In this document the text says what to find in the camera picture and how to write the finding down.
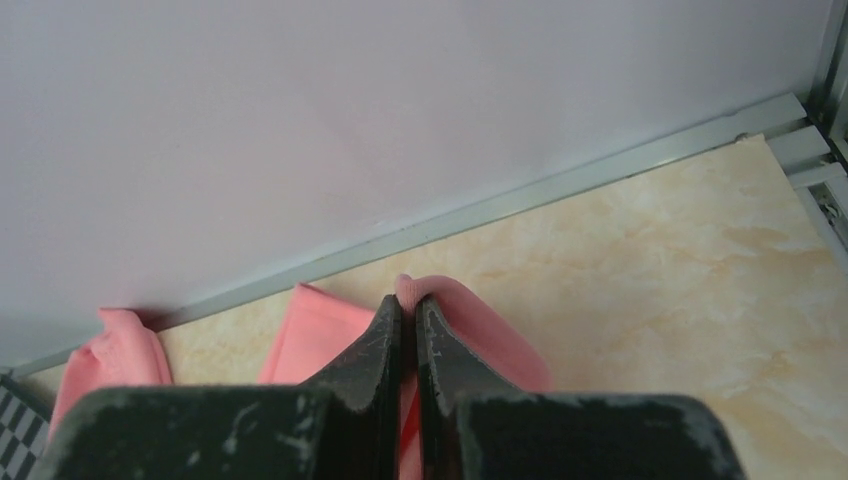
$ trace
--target white wall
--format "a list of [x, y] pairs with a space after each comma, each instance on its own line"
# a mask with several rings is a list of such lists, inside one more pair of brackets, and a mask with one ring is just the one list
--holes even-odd
[[830, 0], [0, 3], [0, 365], [789, 90]]

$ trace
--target beige marble surface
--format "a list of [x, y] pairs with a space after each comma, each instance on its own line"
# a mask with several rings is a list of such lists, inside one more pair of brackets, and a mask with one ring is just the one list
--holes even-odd
[[[376, 307], [400, 272], [464, 282], [561, 390], [703, 399], [751, 478], [848, 478], [848, 284], [762, 138], [316, 284]], [[162, 332], [175, 380], [254, 381], [288, 300]]]

